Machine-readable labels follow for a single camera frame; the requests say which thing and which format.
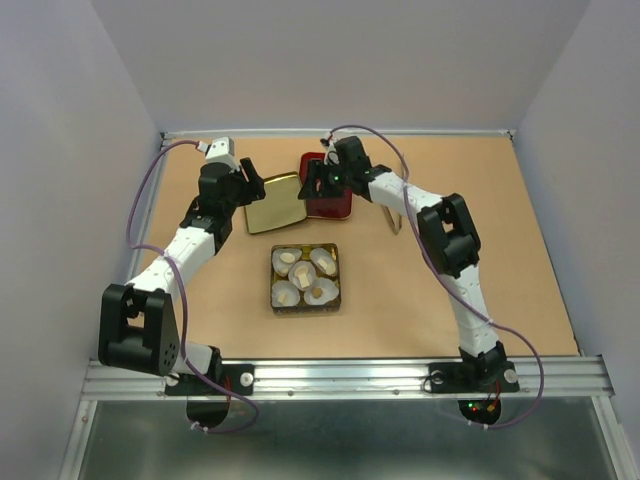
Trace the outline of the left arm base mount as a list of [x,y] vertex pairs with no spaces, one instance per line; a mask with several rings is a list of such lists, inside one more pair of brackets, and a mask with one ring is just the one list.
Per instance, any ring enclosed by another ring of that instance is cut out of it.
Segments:
[[205,434],[230,434],[253,426],[258,417],[257,403],[251,399],[255,385],[255,366],[251,363],[225,363],[220,350],[213,349],[208,370],[198,366],[203,381],[182,359],[165,377],[168,397],[187,397],[186,417],[192,430]]

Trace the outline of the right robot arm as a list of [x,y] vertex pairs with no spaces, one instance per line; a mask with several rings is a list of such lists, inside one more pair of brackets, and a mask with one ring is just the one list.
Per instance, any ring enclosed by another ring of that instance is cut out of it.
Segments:
[[405,217],[427,266],[447,291],[458,329],[460,378],[482,390],[496,378],[506,353],[492,326],[480,287],[480,238],[462,196],[443,196],[409,182],[385,165],[373,165],[356,136],[321,139],[324,158],[308,164],[298,197],[337,198],[344,191]]

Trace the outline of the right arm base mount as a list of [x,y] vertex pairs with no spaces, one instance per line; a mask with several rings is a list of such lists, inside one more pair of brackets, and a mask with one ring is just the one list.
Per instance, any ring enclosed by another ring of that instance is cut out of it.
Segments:
[[494,426],[501,413],[501,395],[520,391],[514,364],[508,360],[464,358],[428,366],[423,388],[433,394],[458,394],[462,416],[476,424]]

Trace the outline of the rectangular white chocolate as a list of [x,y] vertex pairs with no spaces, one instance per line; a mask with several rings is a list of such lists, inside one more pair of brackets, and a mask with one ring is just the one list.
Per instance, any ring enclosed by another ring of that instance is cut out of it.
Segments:
[[332,275],[335,271],[335,266],[333,263],[328,262],[325,258],[320,258],[318,260],[318,265],[323,269],[323,271],[328,274],[328,275]]

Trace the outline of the gold tin lid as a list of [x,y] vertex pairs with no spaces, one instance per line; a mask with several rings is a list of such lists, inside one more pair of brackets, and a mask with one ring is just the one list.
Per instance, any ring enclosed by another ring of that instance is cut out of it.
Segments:
[[295,172],[267,178],[265,198],[244,207],[248,233],[256,235],[305,220],[306,203],[298,198],[301,187],[300,176]]

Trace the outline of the square white chocolate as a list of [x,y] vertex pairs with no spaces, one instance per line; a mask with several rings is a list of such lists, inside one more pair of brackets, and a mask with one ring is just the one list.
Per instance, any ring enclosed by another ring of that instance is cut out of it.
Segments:
[[310,281],[307,275],[299,276],[298,281],[302,290],[306,290],[310,287]]

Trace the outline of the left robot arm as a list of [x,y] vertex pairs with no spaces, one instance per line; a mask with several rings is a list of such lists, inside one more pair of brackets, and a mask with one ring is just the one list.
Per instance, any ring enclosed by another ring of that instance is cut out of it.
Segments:
[[234,167],[207,162],[198,189],[169,245],[150,246],[157,257],[143,272],[104,291],[98,358],[106,366],[160,377],[186,374],[199,393],[210,394],[222,384],[220,353],[188,342],[178,332],[174,307],[187,307],[186,284],[219,253],[232,232],[235,211],[264,199],[265,189],[248,158]]

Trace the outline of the steel serving tongs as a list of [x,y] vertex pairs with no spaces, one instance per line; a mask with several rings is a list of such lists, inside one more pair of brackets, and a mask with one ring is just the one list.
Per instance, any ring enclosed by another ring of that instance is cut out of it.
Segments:
[[403,178],[390,167],[383,164],[373,167],[372,180],[368,184],[370,201],[381,206],[394,235],[402,230],[402,218],[406,216],[403,187]]

